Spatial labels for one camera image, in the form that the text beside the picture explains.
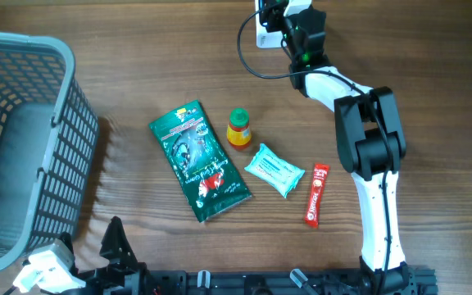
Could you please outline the red sauce bottle green cap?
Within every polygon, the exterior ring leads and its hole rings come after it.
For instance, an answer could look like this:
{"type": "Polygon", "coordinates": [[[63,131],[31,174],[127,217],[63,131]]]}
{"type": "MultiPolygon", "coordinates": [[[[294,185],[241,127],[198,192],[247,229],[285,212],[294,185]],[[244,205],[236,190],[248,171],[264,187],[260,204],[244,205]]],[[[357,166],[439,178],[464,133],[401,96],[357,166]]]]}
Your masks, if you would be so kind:
{"type": "Polygon", "coordinates": [[[229,116],[226,137],[229,144],[236,150],[246,149],[252,141],[248,112],[243,108],[235,108],[229,116]]]}

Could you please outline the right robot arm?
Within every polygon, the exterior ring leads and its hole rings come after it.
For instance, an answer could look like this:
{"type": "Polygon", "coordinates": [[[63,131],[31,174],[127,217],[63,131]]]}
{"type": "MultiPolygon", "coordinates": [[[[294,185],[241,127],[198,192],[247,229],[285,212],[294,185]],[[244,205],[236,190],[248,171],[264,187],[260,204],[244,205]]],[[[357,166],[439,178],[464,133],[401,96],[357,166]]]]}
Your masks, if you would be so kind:
{"type": "Polygon", "coordinates": [[[411,285],[396,209],[406,141],[393,91],[356,84],[331,65],[324,50],[326,15],[310,1],[258,1],[253,15],[257,28],[280,34],[293,88],[334,113],[338,157],[355,182],[361,208],[359,288],[370,294],[402,292],[411,285]]]}

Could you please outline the red Nescafe coffee sachet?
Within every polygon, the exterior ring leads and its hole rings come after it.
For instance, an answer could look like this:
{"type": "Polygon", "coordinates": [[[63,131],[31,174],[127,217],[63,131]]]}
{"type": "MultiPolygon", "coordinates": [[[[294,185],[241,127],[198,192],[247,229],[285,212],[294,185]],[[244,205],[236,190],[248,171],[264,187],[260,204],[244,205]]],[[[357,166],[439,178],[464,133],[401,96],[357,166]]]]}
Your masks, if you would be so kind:
{"type": "Polygon", "coordinates": [[[305,222],[312,228],[317,228],[319,225],[320,201],[325,190],[325,182],[329,170],[330,166],[315,163],[312,174],[311,191],[305,214],[305,222]]]}

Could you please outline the teal wet wipes pack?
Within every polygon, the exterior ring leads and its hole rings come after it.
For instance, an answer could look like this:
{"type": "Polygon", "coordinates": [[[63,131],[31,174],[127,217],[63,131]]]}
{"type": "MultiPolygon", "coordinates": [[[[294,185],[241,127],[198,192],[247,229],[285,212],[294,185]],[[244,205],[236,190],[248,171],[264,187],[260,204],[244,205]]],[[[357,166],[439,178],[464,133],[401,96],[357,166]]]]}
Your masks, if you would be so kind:
{"type": "Polygon", "coordinates": [[[305,174],[303,169],[279,158],[264,143],[244,170],[271,185],[283,198],[297,187],[305,174]]]}

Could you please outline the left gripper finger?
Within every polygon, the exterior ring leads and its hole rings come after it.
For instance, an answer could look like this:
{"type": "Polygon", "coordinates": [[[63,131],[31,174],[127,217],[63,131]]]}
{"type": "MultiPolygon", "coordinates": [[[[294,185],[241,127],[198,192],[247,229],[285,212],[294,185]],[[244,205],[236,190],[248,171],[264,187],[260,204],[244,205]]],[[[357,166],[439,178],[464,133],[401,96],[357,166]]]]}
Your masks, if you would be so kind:
{"type": "Polygon", "coordinates": [[[67,254],[74,255],[73,243],[71,235],[67,232],[63,232],[59,235],[58,239],[62,244],[63,251],[67,254]]]}
{"type": "Polygon", "coordinates": [[[126,237],[122,221],[118,216],[114,216],[107,226],[99,255],[107,259],[110,264],[122,266],[136,266],[138,264],[126,237]]]}

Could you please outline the green snack packet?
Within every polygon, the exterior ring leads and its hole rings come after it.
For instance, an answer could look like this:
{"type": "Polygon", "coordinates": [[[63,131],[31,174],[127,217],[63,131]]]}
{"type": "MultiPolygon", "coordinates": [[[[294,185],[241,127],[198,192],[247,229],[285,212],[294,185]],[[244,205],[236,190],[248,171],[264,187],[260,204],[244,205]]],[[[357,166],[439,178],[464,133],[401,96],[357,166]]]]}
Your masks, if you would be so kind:
{"type": "Polygon", "coordinates": [[[175,108],[148,127],[198,222],[203,223],[252,197],[198,100],[175,108]]]}

